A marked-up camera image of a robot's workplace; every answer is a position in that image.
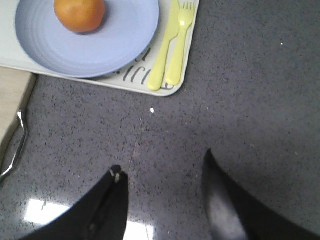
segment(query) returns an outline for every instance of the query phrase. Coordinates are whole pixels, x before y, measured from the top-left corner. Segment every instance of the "yellow fork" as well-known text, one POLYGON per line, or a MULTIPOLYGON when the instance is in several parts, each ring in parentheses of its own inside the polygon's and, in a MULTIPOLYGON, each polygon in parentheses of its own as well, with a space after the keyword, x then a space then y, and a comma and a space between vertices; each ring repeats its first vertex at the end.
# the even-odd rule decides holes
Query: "yellow fork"
POLYGON ((180 30, 175 45, 173 56, 166 75, 166 82, 170 85, 178 85, 181 80, 182 66, 185 55, 185 43, 188 28, 194 21, 195 5, 193 2, 184 2, 179 11, 180 30))

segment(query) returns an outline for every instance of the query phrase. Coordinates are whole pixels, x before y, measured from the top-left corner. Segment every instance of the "speckled gray floor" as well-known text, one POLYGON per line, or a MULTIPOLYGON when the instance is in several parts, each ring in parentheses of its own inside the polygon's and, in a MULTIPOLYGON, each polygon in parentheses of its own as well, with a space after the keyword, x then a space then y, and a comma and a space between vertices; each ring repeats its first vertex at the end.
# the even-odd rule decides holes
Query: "speckled gray floor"
POLYGON ((155 240, 209 240, 208 148, 253 196, 320 235, 319 34, 317 0, 201 0, 185 84, 170 97, 40 76, 20 164, 0 186, 0 239, 39 227, 24 221, 29 199, 71 206, 120 164, 129 221, 155 240))

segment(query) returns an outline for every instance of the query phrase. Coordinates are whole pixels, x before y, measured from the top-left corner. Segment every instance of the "blue plate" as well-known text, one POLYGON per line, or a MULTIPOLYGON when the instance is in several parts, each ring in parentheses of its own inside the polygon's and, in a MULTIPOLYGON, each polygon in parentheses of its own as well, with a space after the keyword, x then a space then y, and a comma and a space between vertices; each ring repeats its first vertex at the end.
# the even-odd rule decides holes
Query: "blue plate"
POLYGON ((56 17, 54 0, 21 0, 15 32, 23 50, 54 74, 73 78, 106 75, 137 58, 159 21, 158 0, 106 0, 101 26, 74 33, 56 17))

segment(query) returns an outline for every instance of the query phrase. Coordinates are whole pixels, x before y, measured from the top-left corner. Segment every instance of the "yellow knife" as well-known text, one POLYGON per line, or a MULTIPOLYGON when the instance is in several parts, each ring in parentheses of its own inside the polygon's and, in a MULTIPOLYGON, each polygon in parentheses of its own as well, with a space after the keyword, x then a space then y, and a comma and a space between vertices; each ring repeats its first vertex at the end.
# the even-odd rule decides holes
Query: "yellow knife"
POLYGON ((172 0, 168 23, 166 25, 160 51, 147 82, 148 88, 152 91, 158 91, 162 86, 170 42, 172 39, 178 36, 179 33, 179 10, 179 0, 172 0))

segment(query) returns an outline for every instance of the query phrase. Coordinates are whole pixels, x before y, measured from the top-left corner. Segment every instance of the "white tray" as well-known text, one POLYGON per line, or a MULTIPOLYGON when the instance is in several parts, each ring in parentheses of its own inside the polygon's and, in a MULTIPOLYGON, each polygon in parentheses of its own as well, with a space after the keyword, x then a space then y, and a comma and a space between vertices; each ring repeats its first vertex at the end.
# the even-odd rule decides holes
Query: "white tray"
MULTIPOLYGON (((200 0, 194 0, 194 21, 190 29, 188 30, 187 39, 185 43, 186 58, 184 61, 184 66, 182 68, 181 82, 179 85, 174 87, 165 83, 163 83, 162 88, 158 91, 151 91, 147 87, 148 75, 156 61, 161 46, 161 42, 166 30, 171 0, 159 0, 159 25, 152 42, 140 55, 140 57, 138 57, 135 61, 131 62, 122 69, 118 70, 117 72, 92 79, 78 79, 52 74, 47 69, 43 68, 42 66, 34 62, 24 52, 16 36, 15 14, 19 4, 19 0, 0 0, 0 66, 28 71, 35 74, 53 76, 72 81, 148 94, 158 97, 169 96, 178 91, 184 82, 199 2, 200 0)), ((174 39, 171 42, 168 52, 168 62, 171 59, 176 41, 177 39, 174 39)))

